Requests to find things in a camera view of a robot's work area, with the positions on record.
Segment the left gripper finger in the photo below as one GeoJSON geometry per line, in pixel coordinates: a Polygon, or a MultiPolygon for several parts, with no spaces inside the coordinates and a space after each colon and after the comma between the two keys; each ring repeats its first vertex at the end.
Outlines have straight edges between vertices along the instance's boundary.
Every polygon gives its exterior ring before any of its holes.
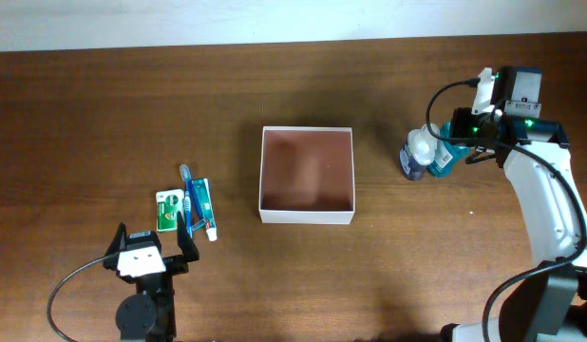
{"type": "Polygon", "coordinates": [[[107,270],[116,270],[118,264],[119,253],[126,248],[127,245],[127,233],[126,225],[120,223],[116,234],[110,242],[106,252],[105,260],[103,261],[103,267],[107,270]]]}
{"type": "Polygon", "coordinates": [[[177,239],[178,246],[186,262],[199,260],[199,250],[187,231],[186,223],[182,213],[177,215],[177,239]]]}

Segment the teal Listerine mouthwash bottle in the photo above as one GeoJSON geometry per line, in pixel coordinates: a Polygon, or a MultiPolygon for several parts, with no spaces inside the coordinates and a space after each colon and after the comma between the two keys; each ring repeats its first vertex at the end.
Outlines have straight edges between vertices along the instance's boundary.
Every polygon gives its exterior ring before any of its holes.
{"type": "MultiPolygon", "coordinates": [[[[442,138],[448,138],[450,122],[445,122],[440,128],[433,124],[432,130],[442,138]]],[[[470,148],[467,146],[455,145],[443,139],[438,140],[434,160],[426,168],[426,171],[436,178],[446,177],[451,173],[453,166],[460,159],[465,158],[469,152],[470,148]]]]}

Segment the green white Dettol soap bar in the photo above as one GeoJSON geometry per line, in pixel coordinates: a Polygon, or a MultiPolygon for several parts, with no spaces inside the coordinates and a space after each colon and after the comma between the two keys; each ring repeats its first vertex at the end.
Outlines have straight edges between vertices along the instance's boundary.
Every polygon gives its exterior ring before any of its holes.
{"type": "Polygon", "coordinates": [[[181,189],[166,190],[156,193],[157,225],[159,233],[176,231],[178,214],[183,213],[184,192],[181,189]]]}

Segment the dark blue Dettol foam bottle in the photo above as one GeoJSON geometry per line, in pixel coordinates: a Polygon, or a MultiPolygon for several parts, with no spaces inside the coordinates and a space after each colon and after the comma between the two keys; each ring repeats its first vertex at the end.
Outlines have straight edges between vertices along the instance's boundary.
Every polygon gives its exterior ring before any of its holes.
{"type": "MultiPolygon", "coordinates": [[[[439,130],[435,124],[430,128],[439,130]]],[[[418,181],[434,162],[438,140],[430,133],[425,124],[407,134],[407,139],[399,152],[399,161],[403,175],[410,181],[418,181]]]]}

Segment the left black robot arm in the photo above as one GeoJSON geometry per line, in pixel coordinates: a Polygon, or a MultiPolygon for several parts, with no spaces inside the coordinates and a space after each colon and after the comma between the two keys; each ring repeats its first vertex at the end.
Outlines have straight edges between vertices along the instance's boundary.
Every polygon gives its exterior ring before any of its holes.
{"type": "Polygon", "coordinates": [[[172,341],[177,336],[173,277],[189,272],[199,250],[182,214],[177,214],[176,231],[180,253],[163,256],[156,232],[129,235],[120,224],[104,254],[104,268],[136,287],[115,313],[122,341],[172,341]]]}

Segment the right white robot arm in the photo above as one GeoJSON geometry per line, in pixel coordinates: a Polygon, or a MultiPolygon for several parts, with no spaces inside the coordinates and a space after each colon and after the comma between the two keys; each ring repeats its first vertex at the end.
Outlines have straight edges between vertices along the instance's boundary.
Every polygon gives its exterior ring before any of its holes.
{"type": "Polygon", "coordinates": [[[518,197],[532,269],[489,297],[481,322],[449,324],[444,341],[587,341],[587,214],[562,126],[455,109],[450,137],[494,151],[518,197]]]}

